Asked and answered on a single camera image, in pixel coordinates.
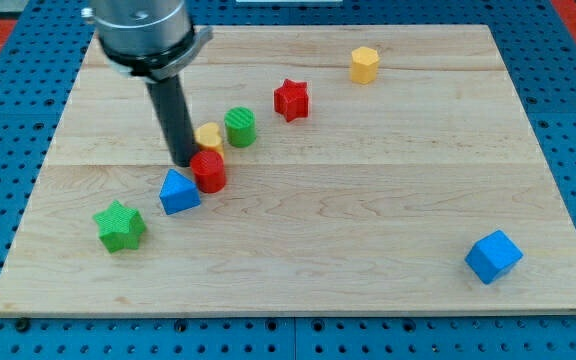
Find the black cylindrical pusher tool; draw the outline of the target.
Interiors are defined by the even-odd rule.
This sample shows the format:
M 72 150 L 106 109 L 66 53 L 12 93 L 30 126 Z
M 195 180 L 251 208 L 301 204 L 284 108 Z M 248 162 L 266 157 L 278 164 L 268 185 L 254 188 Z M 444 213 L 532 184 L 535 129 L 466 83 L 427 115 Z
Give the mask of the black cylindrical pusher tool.
M 147 89 L 173 163 L 189 167 L 199 147 L 179 76 L 148 84 Z

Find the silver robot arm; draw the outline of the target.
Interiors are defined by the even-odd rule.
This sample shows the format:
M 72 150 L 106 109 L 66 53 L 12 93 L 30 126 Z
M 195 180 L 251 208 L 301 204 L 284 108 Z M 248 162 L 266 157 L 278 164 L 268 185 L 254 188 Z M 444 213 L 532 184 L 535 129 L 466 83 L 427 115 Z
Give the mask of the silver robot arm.
M 170 157 L 187 167 L 199 148 L 180 73 L 213 29 L 196 28 L 184 0 L 89 0 L 81 17 L 95 27 L 111 66 L 145 82 Z

